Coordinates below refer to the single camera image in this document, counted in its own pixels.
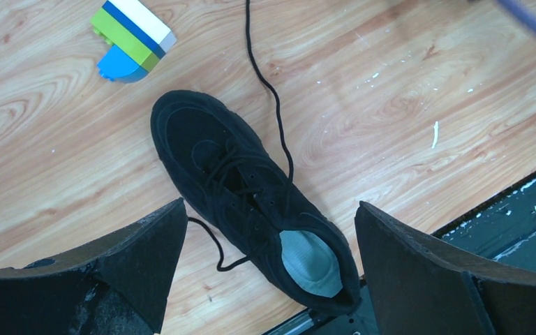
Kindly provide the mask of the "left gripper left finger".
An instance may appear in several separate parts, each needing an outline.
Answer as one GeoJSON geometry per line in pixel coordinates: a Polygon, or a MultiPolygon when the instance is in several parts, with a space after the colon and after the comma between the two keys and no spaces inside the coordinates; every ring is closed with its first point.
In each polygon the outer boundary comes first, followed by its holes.
{"type": "Polygon", "coordinates": [[[0,269],[0,334],[157,334],[187,228],[182,199],[23,268],[0,269]]]}

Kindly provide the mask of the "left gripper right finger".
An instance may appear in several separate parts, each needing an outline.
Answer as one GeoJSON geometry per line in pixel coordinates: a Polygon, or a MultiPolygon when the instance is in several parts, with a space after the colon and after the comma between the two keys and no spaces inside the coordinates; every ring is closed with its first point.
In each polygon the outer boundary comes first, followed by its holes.
{"type": "Polygon", "coordinates": [[[355,230],[381,334],[536,334],[536,272],[457,248],[368,202],[355,230]]]}

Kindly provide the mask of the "black shoe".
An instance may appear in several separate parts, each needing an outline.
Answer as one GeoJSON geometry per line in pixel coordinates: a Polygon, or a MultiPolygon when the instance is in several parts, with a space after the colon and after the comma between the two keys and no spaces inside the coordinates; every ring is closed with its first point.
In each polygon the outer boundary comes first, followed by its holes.
{"type": "Polygon", "coordinates": [[[169,91],[152,107],[151,136],[194,223],[218,229],[242,262],[297,303],[330,316],[358,309],[359,274],[344,234],[238,114],[209,94],[169,91]]]}

